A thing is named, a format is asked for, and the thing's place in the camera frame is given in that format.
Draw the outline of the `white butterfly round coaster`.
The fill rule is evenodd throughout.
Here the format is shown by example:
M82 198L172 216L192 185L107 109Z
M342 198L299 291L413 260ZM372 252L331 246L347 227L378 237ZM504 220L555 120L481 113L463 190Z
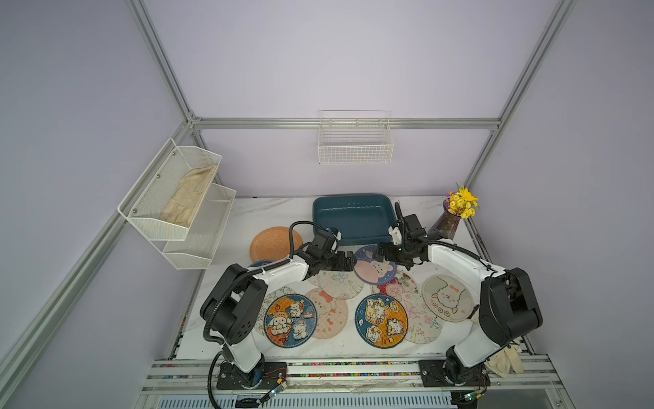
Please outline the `white butterfly round coaster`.
M317 275L318 286L331 298L349 300L357 297L364 282L354 272L322 271Z

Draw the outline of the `purple bunny round coaster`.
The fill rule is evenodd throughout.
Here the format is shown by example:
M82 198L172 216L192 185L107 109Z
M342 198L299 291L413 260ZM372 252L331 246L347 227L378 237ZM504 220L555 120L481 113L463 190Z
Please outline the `purple bunny round coaster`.
M376 250L376 245L367 245L354 252L356 259L354 273L364 283L382 286L390 283L395 278L397 266L394 262L376 260Z

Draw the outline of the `teal plastic storage box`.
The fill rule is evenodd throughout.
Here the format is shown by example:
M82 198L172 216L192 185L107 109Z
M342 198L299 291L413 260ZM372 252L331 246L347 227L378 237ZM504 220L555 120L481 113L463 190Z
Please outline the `teal plastic storage box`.
M346 194L313 201L313 222L336 228L340 246L391 242L388 230L396 222L390 198L382 194Z

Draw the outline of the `blue yellow cartoon coaster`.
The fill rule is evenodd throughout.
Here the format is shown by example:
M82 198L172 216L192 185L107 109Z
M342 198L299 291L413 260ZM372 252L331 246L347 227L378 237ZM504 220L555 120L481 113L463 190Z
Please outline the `blue yellow cartoon coaster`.
M392 349L401 344L409 330L409 318L396 298L372 294L364 298L354 314L357 333L366 344Z

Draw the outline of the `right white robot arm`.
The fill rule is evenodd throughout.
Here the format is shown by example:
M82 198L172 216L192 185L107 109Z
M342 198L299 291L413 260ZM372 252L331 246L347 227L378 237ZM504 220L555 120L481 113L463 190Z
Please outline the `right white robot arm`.
M394 211L397 219L388 229L392 240L376 247L375 260L408 270L429 262L480 283L478 322L465 339L447 349L444 359L420 362L423 378L432 378L438 386L488 385L483 373L488 359L543 325L529 275L493 264L437 232L428 233L416 215L402 213L399 203Z

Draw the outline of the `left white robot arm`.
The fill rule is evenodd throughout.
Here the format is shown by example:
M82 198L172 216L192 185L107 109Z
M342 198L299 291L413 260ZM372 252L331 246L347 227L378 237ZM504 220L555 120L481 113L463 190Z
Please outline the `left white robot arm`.
M322 271L352 272L356 259L338 249L341 238L337 228L299 221L289 227L289 256L258 268L230 265L200 308L204 341L219 344L242 373L260 373L265 359L251 333L265 296Z

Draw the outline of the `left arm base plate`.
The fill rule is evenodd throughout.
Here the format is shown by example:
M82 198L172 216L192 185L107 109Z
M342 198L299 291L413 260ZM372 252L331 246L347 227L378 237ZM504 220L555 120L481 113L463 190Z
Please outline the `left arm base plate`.
M281 361L260 361L246 373L235 364L223 361L214 383L217 390L271 390L286 379L288 364Z

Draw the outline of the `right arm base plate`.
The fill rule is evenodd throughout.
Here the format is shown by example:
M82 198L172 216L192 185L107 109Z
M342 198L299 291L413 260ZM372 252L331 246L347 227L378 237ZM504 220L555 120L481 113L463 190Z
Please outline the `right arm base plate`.
M420 360L418 366L424 387L486 387L490 384L484 365L464 366L454 347L447 349L443 359Z

